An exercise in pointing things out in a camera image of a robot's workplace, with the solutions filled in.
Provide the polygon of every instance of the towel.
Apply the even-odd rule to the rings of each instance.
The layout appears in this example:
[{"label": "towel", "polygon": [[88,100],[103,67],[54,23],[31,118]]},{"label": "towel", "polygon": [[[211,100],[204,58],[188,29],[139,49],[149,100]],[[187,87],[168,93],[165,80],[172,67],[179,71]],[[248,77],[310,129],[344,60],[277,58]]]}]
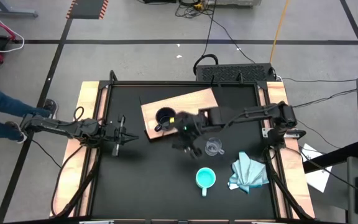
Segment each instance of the towel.
[{"label": "towel", "polygon": [[234,174],[227,183],[229,188],[240,188],[249,194],[249,189],[267,184],[266,166],[249,159],[245,152],[239,152],[239,159],[233,163]]}]

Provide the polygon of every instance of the gray floor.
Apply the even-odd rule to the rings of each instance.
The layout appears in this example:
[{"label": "gray floor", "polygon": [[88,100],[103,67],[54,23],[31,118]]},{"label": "gray floor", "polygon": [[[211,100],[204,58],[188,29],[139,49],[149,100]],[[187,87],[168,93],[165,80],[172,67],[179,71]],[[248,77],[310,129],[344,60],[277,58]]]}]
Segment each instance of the gray floor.
[{"label": "gray floor", "polygon": [[[32,17],[2,17],[5,24],[26,39],[58,40],[66,23],[70,0],[11,0],[12,6],[32,8]],[[254,9],[217,9],[215,19],[234,39],[272,40],[284,0],[264,0]],[[358,25],[358,1],[347,0]],[[68,39],[205,39],[209,18],[183,19],[174,16],[177,5],[144,5],[136,0],[111,1],[103,20],[74,20]],[[228,39],[213,26],[212,39]],[[339,0],[291,1],[280,34],[281,40],[357,40]],[[0,90],[30,105],[36,105],[57,45],[27,44],[23,50],[6,54],[0,65]],[[256,62],[268,62],[271,45],[241,45]],[[119,80],[194,80],[192,66],[204,45],[77,45],[66,44],[57,65],[48,97],[60,104],[58,117],[71,120],[82,81],[107,80],[113,69]],[[249,63],[233,45],[213,44],[209,53],[224,63]],[[278,45],[273,66],[282,77],[299,80],[340,80],[358,77],[358,45]],[[294,83],[285,81],[292,105],[350,90],[355,83]],[[341,147],[358,141],[356,94],[340,96],[317,105],[296,109],[296,116]],[[0,113],[0,121],[20,121]],[[62,161],[67,140],[40,133],[38,140],[57,161]],[[334,150],[317,134],[308,131],[301,140],[323,152]],[[0,204],[15,166],[21,145],[0,139]],[[333,172],[343,174],[344,167]],[[58,167],[32,144],[6,222],[47,218]],[[316,216],[326,221],[344,221],[346,199],[333,202],[330,195],[344,195],[330,178],[325,194],[310,188]]]}]

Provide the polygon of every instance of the blue cup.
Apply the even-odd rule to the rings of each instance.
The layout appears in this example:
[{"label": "blue cup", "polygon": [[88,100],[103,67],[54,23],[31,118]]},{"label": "blue cup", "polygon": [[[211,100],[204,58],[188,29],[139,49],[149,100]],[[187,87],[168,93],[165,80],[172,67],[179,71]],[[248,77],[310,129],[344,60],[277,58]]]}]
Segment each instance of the blue cup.
[{"label": "blue cup", "polygon": [[216,175],[213,170],[208,167],[201,168],[196,174],[196,183],[203,189],[202,195],[206,196],[206,189],[215,184]]}]

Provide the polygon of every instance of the black mug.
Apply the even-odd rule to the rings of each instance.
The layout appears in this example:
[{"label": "black mug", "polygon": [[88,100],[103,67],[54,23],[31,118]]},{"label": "black mug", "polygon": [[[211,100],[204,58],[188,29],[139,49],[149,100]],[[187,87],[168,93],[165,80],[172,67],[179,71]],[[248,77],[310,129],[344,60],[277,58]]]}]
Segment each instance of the black mug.
[{"label": "black mug", "polygon": [[155,114],[155,120],[158,125],[154,128],[155,132],[169,131],[173,129],[173,125],[170,123],[170,119],[175,117],[175,110],[172,108],[164,107],[159,109]]}]

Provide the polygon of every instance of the person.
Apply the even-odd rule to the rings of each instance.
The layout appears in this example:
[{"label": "person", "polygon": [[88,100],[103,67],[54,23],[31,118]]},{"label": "person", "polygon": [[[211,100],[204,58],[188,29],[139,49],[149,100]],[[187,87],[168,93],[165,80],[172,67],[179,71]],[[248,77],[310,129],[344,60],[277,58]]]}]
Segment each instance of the person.
[{"label": "person", "polygon": [[[41,115],[45,118],[56,119],[57,109],[58,105],[56,101],[51,99],[45,100],[43,108],[34,108],[0,92],[0,112],[2,113],[19,117],[32,113]],[[0,123],[0,138],[7,138],[17,141],[17,143],[23,143],[27,139],[27,136],[22,132],[17,123],[8,121],[4,124]]]}]

